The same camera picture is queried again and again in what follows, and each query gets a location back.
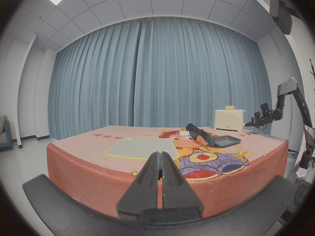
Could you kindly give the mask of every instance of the gray cutting board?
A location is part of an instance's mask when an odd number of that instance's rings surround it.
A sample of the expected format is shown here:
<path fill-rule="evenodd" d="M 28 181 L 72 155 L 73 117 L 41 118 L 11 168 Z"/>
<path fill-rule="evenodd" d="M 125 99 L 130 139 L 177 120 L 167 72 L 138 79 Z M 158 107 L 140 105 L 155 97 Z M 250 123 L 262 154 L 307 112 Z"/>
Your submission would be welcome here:
<path fill-rule="evenodd" d="M 153 152 L 165 151 L 175 160 L 179 158 L 173 141 L 169 138 L 124 137 L 106 151 L 107 156 L 133 160 L 147 160 Z"/>

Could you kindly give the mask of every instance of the table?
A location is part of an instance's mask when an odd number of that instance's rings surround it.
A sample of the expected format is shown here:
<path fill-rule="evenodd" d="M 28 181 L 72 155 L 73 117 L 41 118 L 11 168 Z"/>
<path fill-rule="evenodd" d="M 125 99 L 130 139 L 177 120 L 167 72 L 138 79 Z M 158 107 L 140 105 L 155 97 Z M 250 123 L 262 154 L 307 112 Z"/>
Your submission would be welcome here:
<path fill-rule="evenodd" d="M 116 203 L 146 162 L 105 155 L 123 137 L 171 138 L 180 155 L 175 163 L 204 203 L 203 217 L 242 203 L 274 176 L 284 175 L 288 141 L 248 130 L 203 129 L 211 136 L 231 135 L 242 142 L 218 149 L 199 138 L 180 137 L 185 128 L 108 126 L 48 144 L 49 179 L 88 207 L 118 217 Z"/>

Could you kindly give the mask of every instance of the robotic arm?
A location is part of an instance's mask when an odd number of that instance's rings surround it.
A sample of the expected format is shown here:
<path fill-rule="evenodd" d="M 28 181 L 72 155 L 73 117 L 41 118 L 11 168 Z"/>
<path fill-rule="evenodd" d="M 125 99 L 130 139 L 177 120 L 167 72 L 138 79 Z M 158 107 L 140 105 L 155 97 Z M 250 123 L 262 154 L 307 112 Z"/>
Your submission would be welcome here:
<path fill-rule="evenodd" d="M 276 109 L 274 111 L 269 110 L 267 103 L 262 104 L 260 106 L 262 109 L 262 113 L 256 112 L 254 114 L 254 117 L 252 117 L 252 121 L 245 124 L 245 126 L 246 127 L 254 126 L 256 128 L 259 128 L 260 126 L 272 123 L 273 121 L 281 120 L 283 117 L 285 96 L 288 94 L 293 94 L 303 118 L 306 150 L 303 153 L 299 166 L 303 169 L 307 169 L 309 167 L 309 163 L 311 161 L 312 154 L 314 151 L 315 130 L 312 127 L 311 116 L 305 99 L 302 96 L 301 91 L 299 90 L 297 82 L 294 78 L 278 86 L 277 93 L 278 101 Z"/>

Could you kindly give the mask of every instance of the gray tray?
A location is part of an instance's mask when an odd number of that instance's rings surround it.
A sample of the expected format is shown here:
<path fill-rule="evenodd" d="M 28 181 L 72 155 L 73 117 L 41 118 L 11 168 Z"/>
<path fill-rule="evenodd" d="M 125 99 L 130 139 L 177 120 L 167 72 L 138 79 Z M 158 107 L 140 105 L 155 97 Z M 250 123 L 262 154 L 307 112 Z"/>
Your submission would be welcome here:
<path fill-rule="evenodd" d="M 219 148 L 225 148 L 229 147 L 235 144 L 239 144 L 242 140 L 235 138 L 233 136 L 218 136 L 218 137 L 213 137 L 215 141 L 215 145 Z"/>

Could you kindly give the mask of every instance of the black baseboard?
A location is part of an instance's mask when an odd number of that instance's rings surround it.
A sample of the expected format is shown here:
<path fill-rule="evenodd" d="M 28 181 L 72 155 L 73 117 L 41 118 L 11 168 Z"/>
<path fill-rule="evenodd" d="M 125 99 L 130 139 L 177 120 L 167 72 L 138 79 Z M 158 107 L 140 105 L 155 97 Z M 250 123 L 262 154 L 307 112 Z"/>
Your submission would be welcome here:
<path fill-rule="evenodd" d="M 49 138 L 50 136 L 48 135 L 48 136 L 40 136 L 40 137 L 36 137 L 35 136 L 35 138 L 37 139 L 37 140 L 42 140 L 42 139 L 47 139 L 47 138 Z"/>
<path fill-rule="evenodd" d="M 25 137 L 21 137 L 20 139 L 21 139 L 21 141 L 24 141 L 24 140 L 32 139 L 32 138 L 36 138 L 37 140 L 42 140 L 42 139 L 49 138 L 49 135 L 48 136 L 40 136 L 40 137 L 37 137 L 37 136 L 25 136 Z"/>

